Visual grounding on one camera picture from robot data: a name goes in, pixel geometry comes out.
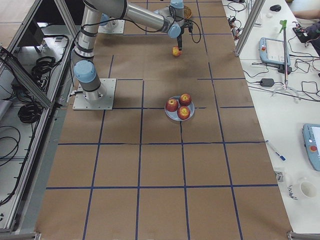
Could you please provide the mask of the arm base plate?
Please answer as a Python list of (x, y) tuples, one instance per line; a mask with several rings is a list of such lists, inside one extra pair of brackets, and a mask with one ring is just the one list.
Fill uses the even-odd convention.
[(122, 35), (124, 33), (124, 20), (111, 20), (98, 27), (98, 33), (109, 35)]
[(112, 110), (114, 105), (116, 82), (115, 78), (101, 78), (100, 87), (93, 92), (84, 91), (79, 85), (72, 109), (74, 111)]

